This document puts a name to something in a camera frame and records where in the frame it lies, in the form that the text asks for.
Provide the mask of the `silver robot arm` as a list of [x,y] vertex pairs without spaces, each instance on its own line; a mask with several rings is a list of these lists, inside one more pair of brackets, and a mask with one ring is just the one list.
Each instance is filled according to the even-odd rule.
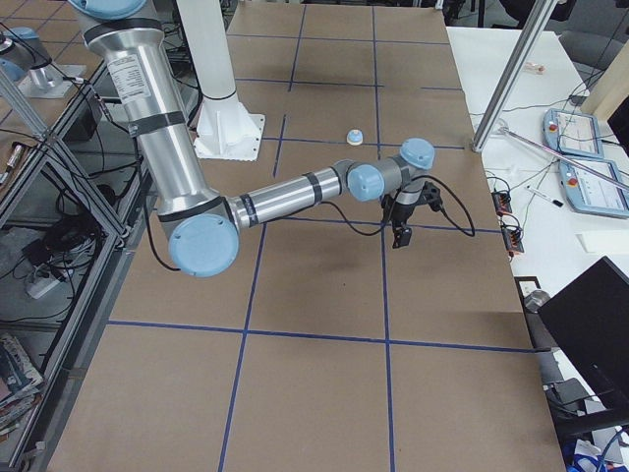
[[425,194],[433,146],[419,138],[374,164],[342,160],[316,172],[229,198],[206,182],[200,163],[219,157],[252,161],[264,126],[240,101],[221,9],[215,1],[182,1],[179,15],[202,96],[200,119],[187,125],[181,94],[163,49],[165,37],[149,1],[77,1],[86,47],[100,56],[143,151],[161,204],[158,218],[175,267],[216,275],[237,258],[243,229],[326,203],[344,194],[381,201],[399,242],[405,219]]

